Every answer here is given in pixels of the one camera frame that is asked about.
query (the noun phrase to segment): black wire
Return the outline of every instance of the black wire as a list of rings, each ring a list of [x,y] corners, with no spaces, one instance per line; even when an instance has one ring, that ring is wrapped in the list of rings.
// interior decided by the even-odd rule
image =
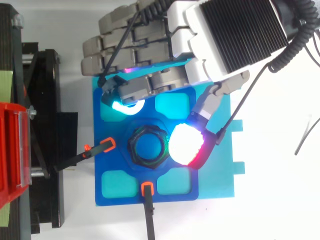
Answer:
[[[304,47],[306,52],[308,53],[309,57],[312,59],[312,61],[320,68],[320,64],[317,62],[317,60],[312,56],[309,48],[307,46]]]
[[[318,36],[319,40],[320,40],[320,30],[315,30],[315,34]]]
[[[317,41],[316,41],[315,35],[312,36],[312,39],[313,39],[313,44],[314,44],[316,53],[317,53],[317,54],[319,55],[319,57],[320,57],[320,51],[319,51],[319,48],[318,48],[318,45],[317,45]]]
[[[269,70],[272,73],[279,72],[296,57],[314,35],[319,21],[317,8],[313,0],[289,0],[289,3],[294,7],[295,16],[300,20],[303,19],[305,23],[299,27],[289,45],[270,62]]]
[[[302,145],[304,144],[304,142],[306,141],[307,137],[309,136],[309,134],[311,133],[311,131],[315,128],[315,126],[320,122],[320,118],[312,125],[312,127],[310,128],[310,130],[303,136],[301,142],[299,143],[299,146],[297,147],[297,149],[294,152],[294,155],[298,155]]]
[[[115,60],[116,56],[118,55],[118,53],[119,53],[122,45],[124,44],[125,40],[127,39],[132,27],[134,26],[134,24],[135,24],[135,22],[136,22],[136,20],[138,18],[138,15],[139,15],[138,11],[133,15],[132,19],[130,20],[131,21],[130,24],[127,26],[124,34],[121,37],[121,40],[120,40],[119,44],[116,46],[114,52],[112,53],[112,56],[110,57],[107,65],[105,66],[105,68],[103,70],[103,73],[100,74],[100,77],[98,79],[98,87],[99,88],[102,88],[103,85],[106,83],[106,81],[107,81],[106,80],[106,76],[107,76],[107,74],[109,72],[109,68],[111,67],[112,63],[114,62],[114,60]]]
[[[254,88],[254,86],[256,85],[257,81],[259,80],[259,78],[261,77],[261,75],[264,73],[264,71],[266,70],[266,68],[269,66],[270,63],[267,63],[266,65],[264,65],[264,67],[260,70],[260,72],[257,74],[257,76],[255,77],[255,79],[253,80],[253,82],[251,83],[249,89],[246,91],[246,93],[244,94],[243,98],[241,99],[240,103],[238,104],[238,106],[236,107],[236,109],[234,110],[233,114],[231,115],[231,117],[229,118],[229,120],[226,122],[226,124],[223,126],[223,128],[221,128],[219,130],[219,132],[217,133],[217,144],[220,144],[220,142],[222,141],[222,138],[224,137],[227,128],[229,127],[229,125],[231,124],[231,122],[234,120],[235,116],[237,115],[237,113],[239,112],[239,110],[241,109],[241,107],[243,106],[243,104],[245,103],[247,97],[249,96],[251,90]]]

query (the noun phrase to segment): coiled black cable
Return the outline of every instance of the coiled black cable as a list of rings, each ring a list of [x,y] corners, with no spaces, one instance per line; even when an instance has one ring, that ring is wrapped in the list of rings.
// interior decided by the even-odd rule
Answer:
[[[141,21],[144,25],[160,19],[176,0],[155,0],[153,3],[140,11]]]
[[[292,42],[283,52],[269,63],[269,70],[277,73],[287,66],[292,59],[306,46],[314,35],[318,22],[317,8],[313,0],[292,0],[299,19],[305,21]]]

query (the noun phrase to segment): blue glowing light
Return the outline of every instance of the blue glowing light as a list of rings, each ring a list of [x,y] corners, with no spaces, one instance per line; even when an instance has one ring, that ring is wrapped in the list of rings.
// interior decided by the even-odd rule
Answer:
[[[135,115],[144,107],[145,100],[137,101],[135,105],[133,106],[124,106],[121,103],[114,101],[112,104],[112,108],[118,112],[121,112],[125,115]]]

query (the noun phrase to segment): blue plastic board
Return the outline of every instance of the blue plastic board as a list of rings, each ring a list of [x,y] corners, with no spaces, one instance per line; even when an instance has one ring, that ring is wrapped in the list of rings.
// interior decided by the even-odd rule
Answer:
[[[183,65],[159,65],[119,75],[130,80]],[[126,116],[101,103],[102,90],[93,79],[94,144],[113,137],[116,149],[95,157],[95,201],[98,206],[143,203],[141,183],[154,184],[154,202],[188,201],[234,196],[234,174],[244,174],[243,162],[233,162],[232,132],[242,131],[242,122],[233,121],[221,145],[215,147],[206,164],[199,170],[182,166],[170,157],[152,170],[131,161],[127,150],[128,139],[134,129],[143,125],[157,125],[171,134],[177,124],[183,123],[196,99],[209,84],[160,94],[146,100],[143,109]],[[225,96],[207,128],[217,132],[230,117],[230,97]],[[142,157],[152,158],[159,152],[159,143],[145,136],[139,140],[137,151]]]

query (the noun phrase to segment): green tape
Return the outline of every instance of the green tape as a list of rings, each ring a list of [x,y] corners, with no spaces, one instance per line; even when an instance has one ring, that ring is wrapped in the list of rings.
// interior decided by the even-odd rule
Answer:
[[[9,225],[10,203],[0,209],[0,227],[8,227]]]
[[[0,102],[9,103],[11,99],[12,71],[0,70]]]
[[[11,100],[12,71],[0,70],[0,102],[9,103]],[[0,227],[8,227],[10,203],[0,209]]]

